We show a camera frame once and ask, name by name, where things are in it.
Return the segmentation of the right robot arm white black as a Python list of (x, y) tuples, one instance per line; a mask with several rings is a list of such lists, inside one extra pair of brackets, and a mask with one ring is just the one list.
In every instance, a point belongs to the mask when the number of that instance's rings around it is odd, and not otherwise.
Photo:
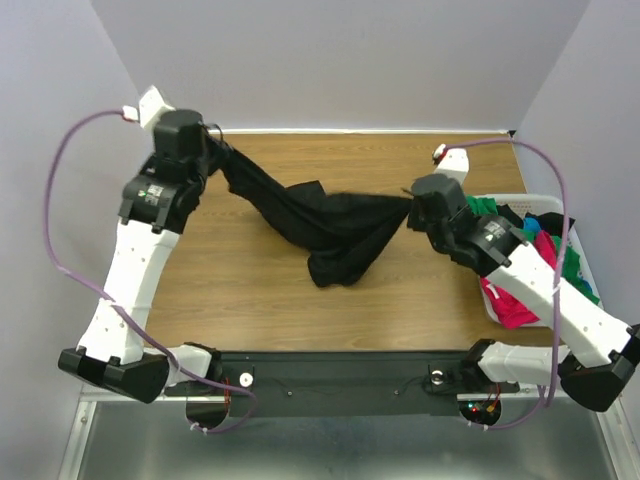
[(604, 412), (639, 364), (639, 329), (609, 315), (557, 276), (509, 220), (477, 215), (461, 184), (443, 174), (414, 181), (408, 225), (433, 249), (505, 290), (559, 336), (558, 347), (524, 347), (481, 340), (460, 366), (463, 384), (559, 386), (582, 407)]

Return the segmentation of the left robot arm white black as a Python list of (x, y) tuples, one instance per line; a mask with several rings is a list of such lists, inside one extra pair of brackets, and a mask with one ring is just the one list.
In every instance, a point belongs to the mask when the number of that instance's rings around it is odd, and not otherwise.
[(58, 359), (63, 372), (146, 404), (182, 382), (213, 393), (223, 373), (217, 350), (195, 343), (167, 348), (146, 332), (166, 262), (215, 171), (200, 113), (168, 110), (152, 135), (152, 154), (122, 191), (114, 254), (95, 290), (95, 313), (78, 344)]

